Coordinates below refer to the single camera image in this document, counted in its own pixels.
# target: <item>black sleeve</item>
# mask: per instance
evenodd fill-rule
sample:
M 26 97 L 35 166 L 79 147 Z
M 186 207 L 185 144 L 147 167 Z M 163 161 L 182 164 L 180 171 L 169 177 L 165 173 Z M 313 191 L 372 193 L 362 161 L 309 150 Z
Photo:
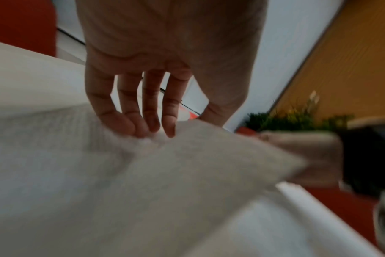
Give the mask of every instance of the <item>black sleeve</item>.
M 344 146 L 343 181 L 358 194 L 385 190 L 385 139 L 371 127 L 338 132 Z

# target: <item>white wall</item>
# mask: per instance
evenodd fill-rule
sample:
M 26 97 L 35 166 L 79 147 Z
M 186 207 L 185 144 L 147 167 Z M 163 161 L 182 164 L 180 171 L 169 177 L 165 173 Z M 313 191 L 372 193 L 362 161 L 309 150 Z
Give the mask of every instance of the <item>white wall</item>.
M 230 131 L 248 113 L 267 112 L 271 108 L 344 0 L 269 1 L 249 97 L 225 125 Z M 195 82 L 188 88 L 183 103 L 201 113 L 208 100 Z

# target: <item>human hand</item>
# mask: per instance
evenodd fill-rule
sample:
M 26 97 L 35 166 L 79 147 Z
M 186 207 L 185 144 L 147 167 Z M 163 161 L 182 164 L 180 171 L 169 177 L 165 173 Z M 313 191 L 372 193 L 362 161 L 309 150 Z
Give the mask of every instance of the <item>human hand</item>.
M 77 0 L 85 89 L 96 114 L 121 135 L 157 132 L 167 71 L 162 126 L 169 137 L 193 74 L 209 99 L 200 119 L 224 125 L 246 99 L 266 8 L 267 0 Z M 143 116 L 136 93 L 142 72 Z M 115 75 L 122 113 L 110 97 Z
M 263 132 L 254 137 L 301 156 L 310 165 L 289 182 L 310 187 L 331 187 L 342 179 L 343 146 L 330 132 Z

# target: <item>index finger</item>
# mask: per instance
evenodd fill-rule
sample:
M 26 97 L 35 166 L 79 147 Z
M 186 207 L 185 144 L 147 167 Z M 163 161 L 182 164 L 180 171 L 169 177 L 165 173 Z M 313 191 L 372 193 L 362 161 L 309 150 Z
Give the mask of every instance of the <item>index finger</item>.
M 85 63 L 85 92 L 101 122 L 120 135 L 133 135 L 135 125 L 118 112 L 111 99 L 115 76 L 95 68 L 89 60 Z

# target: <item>wooden floor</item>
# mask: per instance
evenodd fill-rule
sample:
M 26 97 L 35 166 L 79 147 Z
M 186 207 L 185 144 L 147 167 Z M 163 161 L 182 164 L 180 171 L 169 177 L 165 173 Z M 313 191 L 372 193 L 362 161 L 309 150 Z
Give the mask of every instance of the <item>wooden floor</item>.
M 282 94 L 283 111 L 320 95 L 317 119 L 385 116 L 385 0 L 349 0 Z M 376 201 L 338 189 L 308 191 L 373 243 Z

